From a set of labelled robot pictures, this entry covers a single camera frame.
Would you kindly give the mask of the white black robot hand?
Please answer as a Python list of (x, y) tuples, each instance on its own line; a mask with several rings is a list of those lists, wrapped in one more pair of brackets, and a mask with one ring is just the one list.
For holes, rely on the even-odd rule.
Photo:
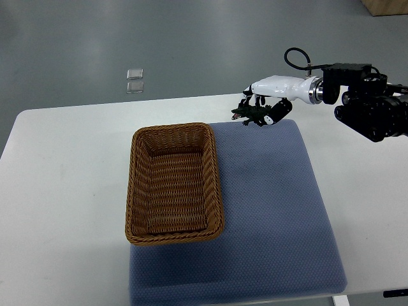
[(243, 92), (239, 109), (253, 109), (244, 124), (253, 121), (259, 126), (273, 125), (283, 119), (291, 110), (291, 102), (300, 99), (316, 105), (323, 101), (323, 79), (318, 76), (296, 78), (291, 76), (270, 76), (254, 82)]

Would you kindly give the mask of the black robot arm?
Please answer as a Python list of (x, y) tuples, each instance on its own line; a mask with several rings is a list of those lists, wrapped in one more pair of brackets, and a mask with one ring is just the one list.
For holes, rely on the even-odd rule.
[(407, 135), (407, 86), (389, 84), (371, 64), (336, 63), (322, 68), (323, 102), (340, 97), (335, 118), (372, 142)]

